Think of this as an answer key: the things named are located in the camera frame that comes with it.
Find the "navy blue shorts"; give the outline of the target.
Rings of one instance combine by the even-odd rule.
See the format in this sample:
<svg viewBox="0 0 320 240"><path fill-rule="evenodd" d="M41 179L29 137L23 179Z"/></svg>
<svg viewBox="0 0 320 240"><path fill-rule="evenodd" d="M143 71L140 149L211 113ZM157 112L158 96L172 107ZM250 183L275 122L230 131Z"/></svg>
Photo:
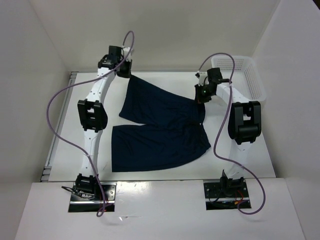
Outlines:
<svg viewBox="0 0 320 240"><path fill-rule="evenodd" d="M211 148L204 104L132 76L119 117L134 122L112 128L113 172L147 172L180 167Z"/></svg>

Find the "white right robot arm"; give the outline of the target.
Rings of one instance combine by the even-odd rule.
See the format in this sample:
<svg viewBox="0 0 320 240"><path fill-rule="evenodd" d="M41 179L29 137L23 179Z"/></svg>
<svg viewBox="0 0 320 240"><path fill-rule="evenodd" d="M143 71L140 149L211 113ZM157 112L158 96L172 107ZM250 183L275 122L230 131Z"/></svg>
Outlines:
<svg viewBox="0 0 320 240"><path fill-rule="evenodd" d="M206 72L197 71L198 83L195 87L195 103L199 106L201 116L205 114L205 103L213 96L219 97L227 104L227 110L219 127L213 144L213 154L220 160L232 163L232 167L222 171L219 184L219 197L230 197L243 187L244 171L248 150L262 132L261 104L252 101L240 93L230 78L223 78L220 68L210 68ZM217 153L217 145L222 130L227 124L231 148L228 157Z"/></svg>

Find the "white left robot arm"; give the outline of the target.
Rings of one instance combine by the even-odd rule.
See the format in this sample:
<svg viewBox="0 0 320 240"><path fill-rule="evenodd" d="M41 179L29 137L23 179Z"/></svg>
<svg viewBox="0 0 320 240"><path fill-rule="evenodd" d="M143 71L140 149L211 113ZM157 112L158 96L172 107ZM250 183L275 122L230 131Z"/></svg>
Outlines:
<svg viewBox="0 0 320 240"><path fill-rule="evenodd" d="M97 79L85 99L79 100L77 109L84 130L84 158L75 180L75 192L94 200L102 196L98 183L98 152L102 133L108 124L104 108L107 91L116 76L131 77L132 47L110 46L99 62Z"/></svg>

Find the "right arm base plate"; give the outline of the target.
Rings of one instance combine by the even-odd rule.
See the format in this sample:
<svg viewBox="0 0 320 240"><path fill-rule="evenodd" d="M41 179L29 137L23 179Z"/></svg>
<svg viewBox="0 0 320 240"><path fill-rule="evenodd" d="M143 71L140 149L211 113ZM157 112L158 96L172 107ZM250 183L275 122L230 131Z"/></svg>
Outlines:
<svg viewBox="0 0 320 240"><path fill-rule="evenodd" d="M206 210L251 209L249 192L244 182L242 187L230 187L222 190L218 181L203 182Z"/></svg>

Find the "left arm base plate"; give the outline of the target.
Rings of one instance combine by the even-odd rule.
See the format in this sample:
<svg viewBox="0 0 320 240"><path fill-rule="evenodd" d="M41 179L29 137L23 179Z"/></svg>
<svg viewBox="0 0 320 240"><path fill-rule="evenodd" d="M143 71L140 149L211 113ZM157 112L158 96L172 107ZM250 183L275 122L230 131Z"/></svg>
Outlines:
<svg viewBox="0 0 320 240"><path fill-rule="evenodd" d="M103 197L101 191L98 188L98 193L94 195L93 193L84 193L83 191L75 192L71 188L71 195L69 200L69 213L89 213L97 212L103 207ZM102 182L102 188L106 197L106 208L104 212L114 212L115 211L115 199L116 199L116 182Z"/></svg>

